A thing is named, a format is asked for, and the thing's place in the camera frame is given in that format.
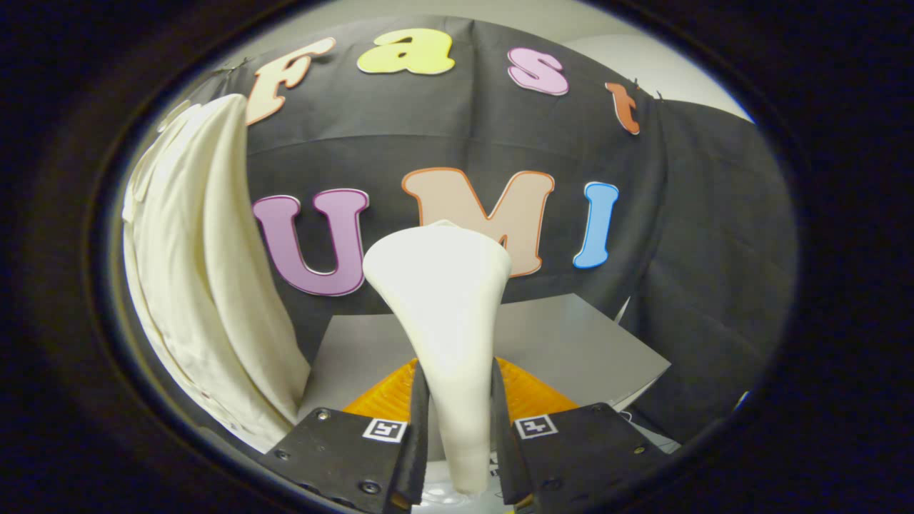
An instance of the white wall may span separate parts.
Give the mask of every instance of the white wall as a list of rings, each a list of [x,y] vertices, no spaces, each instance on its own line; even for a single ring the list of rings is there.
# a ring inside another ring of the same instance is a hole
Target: white wall
[[[717,82],[691,61],[645,34],[609,34],[563,44],[638,85],[651,96],[700,103],[744,120],[749,115]]]
[[[269,33],[232,51],[222,67],[253,57],[318,30],[382,16],[459,16],[523,30],[561,43],[604,34],[641,31],[609,13],[577,0],[333,0],[303,10]]]
[[[634,80],[656,98],[700,103],[749,116],[688,59],[610,13],[578,0],[334,0],[305,9],[221,59],[231,68],[326,27],[372,17],[437,14],[478,19],[523,30],[598,61]]]

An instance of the letter m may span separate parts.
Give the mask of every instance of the letter m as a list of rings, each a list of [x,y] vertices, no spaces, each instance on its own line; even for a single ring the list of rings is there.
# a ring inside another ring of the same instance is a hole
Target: letter m
[[[476,230],[505,246],[511,255],[511,276],[535,273],[539,258],[539,232],[546,198],[555,188],[552,176],[521,171],[508,180],[492,214],[486,215],[470,179],[459,169],[419,169],[403,177],[403,190],[419,202],[419,224],[449,220]]]

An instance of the blue letter i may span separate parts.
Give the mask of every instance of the blue letter i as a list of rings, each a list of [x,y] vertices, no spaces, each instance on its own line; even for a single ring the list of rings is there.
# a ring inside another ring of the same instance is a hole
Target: blue letter i
[[[602,182],[589,182],[584,186],[584,196],[590,201],[587,233],[584,245],[574,256],[574,266],[581,269],[597,267],[610,257],[606,252],[606,239],[610,235],[612,206],[619,198],[619,189]]]

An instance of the white curtain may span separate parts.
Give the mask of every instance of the white curtain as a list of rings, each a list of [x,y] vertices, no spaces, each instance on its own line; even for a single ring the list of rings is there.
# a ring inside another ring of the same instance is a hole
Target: white curtain
[[[296,422],[310,372],[250,208],[246,99],[183,105],[124,196],[128,285],[143,331],[181,388],[265,453]]]

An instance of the purple letter u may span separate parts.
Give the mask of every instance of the purple letter u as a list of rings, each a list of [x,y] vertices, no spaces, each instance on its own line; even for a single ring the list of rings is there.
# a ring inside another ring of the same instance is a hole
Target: purple letter u
[[[327,217],[334,242],[336,269],[330,273],[316,272],[304,262],[293,223],[302,210],[298,198],[262,198],[254,202],[253,210],[263,225],[273,264],[286,282],[308,294],[342,296],[365,281],[358,214],[367,207],[368,194],[358,189],[328,189],[314,195],[314,208]]]

